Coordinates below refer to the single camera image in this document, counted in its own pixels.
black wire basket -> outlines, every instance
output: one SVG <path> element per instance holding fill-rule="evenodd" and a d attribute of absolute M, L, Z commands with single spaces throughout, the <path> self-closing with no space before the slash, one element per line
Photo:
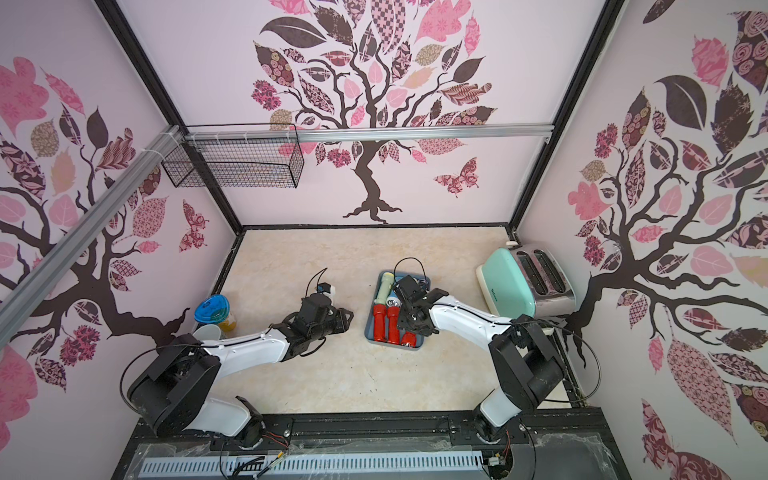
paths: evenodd
<path fill-rule="evenodd" d="M 304 168 L 296 126 L 268 125 L 274 137 L 196 139 L 192 135 L 163 160 L 163 169 L 175 187 L 287 187 L 299 185 Z M 225 125 L 192 125 L 191 127 Z"/>

white cup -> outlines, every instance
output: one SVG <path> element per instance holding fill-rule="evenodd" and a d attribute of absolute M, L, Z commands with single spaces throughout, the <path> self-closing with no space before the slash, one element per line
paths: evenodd
<path fill-rule="evenodd" d="M 202 340 L 221 340 L 224 338 L 224 335 L 221 332 L 221 329 L 218 325 L 214 325 L 212 323 L 209 323 L 208 325 L 203 325 L 199 329 L 195 330 L 192 335 L 202 341 Z"/>

mint green toaster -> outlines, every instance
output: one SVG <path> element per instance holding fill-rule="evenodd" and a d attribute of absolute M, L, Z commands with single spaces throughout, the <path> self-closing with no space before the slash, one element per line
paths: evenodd
<path fill-rule="evenodd" d="M 516 319 L 568 315 L 576 310 L 571 284 L 541 245 L 499 248 L 477 270 L 491 313 Z"/>

beige table surface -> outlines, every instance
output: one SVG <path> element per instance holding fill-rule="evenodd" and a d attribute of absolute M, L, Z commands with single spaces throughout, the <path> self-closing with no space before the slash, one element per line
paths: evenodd
<path fill-rule="evenodd" d="M 502 227 L 249 231 L 222 291 L 237 318 L 234 335 L 259 332 L 297 311 L 310 277 L 325 266 L 323 281 L 336 287 L 334 306 L 355 318 L 317 353 L 235 373 L 211 394 L 243 396 L 263 413 L 475 408 L 498 386 L 487 349 L 443 332 L 417 351 L 403 351 L 369 343 L 363 330 L 379 272 L 403 257 L 418 257 L 434 287 L 486 310 L 475 268 L 507 239 Z M 401 269 L 420 271 L 411 260 Z M 568 399 L 562 384 L 549 398 Z"/>

blue lid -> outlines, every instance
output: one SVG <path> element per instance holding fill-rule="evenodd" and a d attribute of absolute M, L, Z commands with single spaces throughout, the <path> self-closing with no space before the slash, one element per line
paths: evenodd
<path fill-rule="evenodd" d="M 222 323 L 230 314 L 230 301 L 224 295 L 214 295 L 202 302 L 194 311 L 199 323 Z"/>

